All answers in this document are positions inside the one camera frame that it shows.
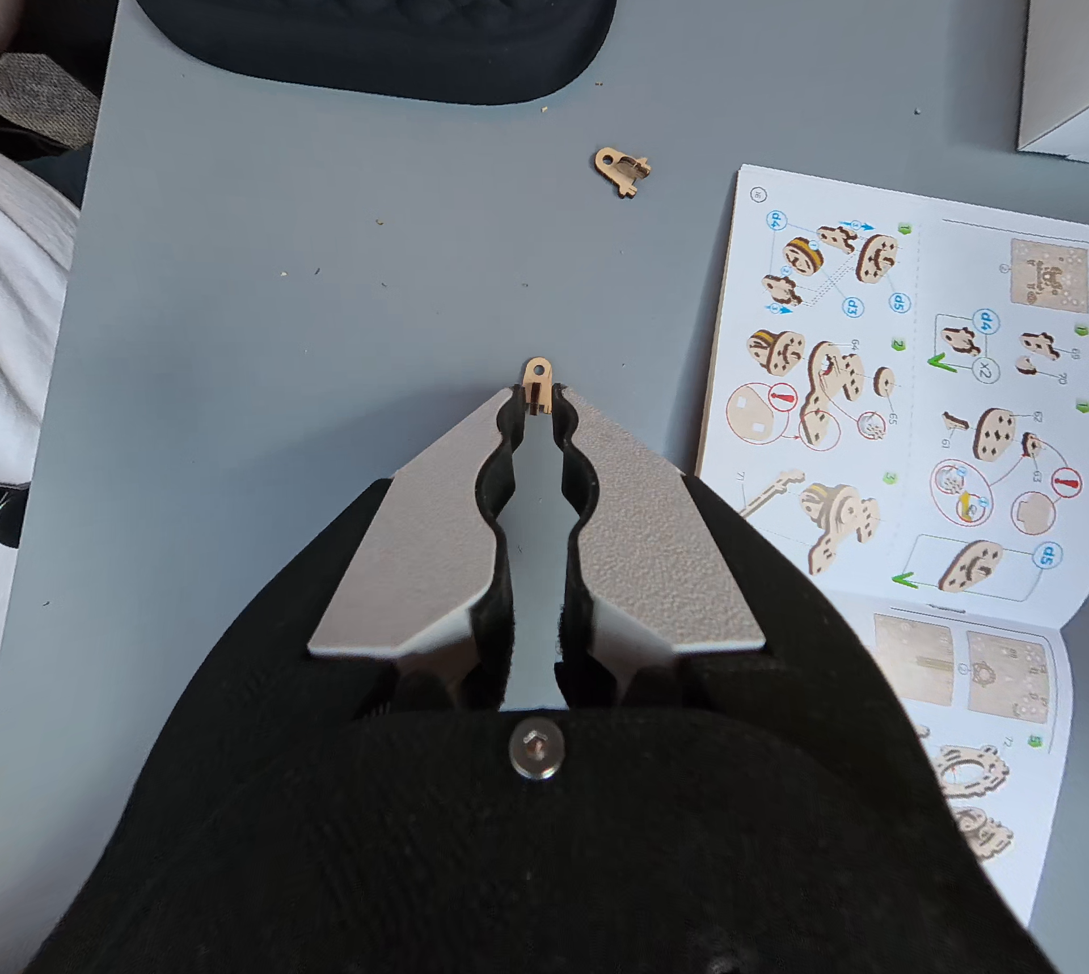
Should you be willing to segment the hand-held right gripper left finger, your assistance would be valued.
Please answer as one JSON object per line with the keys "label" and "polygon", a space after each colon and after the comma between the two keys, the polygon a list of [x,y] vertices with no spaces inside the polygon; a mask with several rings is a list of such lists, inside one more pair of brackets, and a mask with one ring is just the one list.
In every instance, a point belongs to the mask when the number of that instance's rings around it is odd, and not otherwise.
{"label": "hand-held right gripper left finger", "polygon": [[497,709],[514,647],[507,540],[521,390],[504,387],[392,477],[308,641],[315,658],[436,675],[468,709]]}

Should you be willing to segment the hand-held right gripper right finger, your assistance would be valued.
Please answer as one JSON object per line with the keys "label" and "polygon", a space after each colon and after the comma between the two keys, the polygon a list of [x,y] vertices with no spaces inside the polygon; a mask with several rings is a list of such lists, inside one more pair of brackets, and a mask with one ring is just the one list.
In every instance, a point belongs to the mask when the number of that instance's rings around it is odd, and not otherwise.
{"label": "hand-held right gripper right finger", "polygon": [[761,652],[759,626],[683,473],[570,387],[552,424],[568,533],[554,667],[570,709],[617,704],[645,670]]}

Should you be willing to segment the assembly instruction booklet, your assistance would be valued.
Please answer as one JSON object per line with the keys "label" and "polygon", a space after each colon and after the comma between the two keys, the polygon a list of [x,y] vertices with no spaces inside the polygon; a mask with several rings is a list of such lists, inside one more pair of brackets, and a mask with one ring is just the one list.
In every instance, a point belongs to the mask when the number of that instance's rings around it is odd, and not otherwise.
{"label": "assembly instruction booklet", "polygon": [[744,165],[697,476],[813,582],[1024,924],[1087,597],[1086,224]]}

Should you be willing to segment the grey fabric chair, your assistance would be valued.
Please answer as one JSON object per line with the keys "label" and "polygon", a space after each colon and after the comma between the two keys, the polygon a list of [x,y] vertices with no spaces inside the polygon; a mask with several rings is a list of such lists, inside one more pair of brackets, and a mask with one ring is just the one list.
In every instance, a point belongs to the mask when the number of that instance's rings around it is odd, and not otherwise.
{"label": "grey fabric chair", "polygon": [[94,141],[100,97],[49,56],[1,56],[2,121],[77,149]]}

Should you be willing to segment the person's white shirt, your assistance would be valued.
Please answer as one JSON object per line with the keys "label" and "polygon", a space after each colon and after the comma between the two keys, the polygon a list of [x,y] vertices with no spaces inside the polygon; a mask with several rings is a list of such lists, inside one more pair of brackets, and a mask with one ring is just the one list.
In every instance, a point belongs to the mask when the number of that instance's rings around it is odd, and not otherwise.
{"label": "person's white shirt", "polygon": [[1,482],[33,477],[79,220],[76,205],[1,158]]}

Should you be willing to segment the white box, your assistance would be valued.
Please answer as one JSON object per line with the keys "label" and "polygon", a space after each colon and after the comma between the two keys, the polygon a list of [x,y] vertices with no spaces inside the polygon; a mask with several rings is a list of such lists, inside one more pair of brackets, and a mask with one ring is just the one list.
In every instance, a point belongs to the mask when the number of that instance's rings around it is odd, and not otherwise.
{"label": "white box", "polygon": [[1029,0],[1017,148],[1088,162],[1088,0]]}

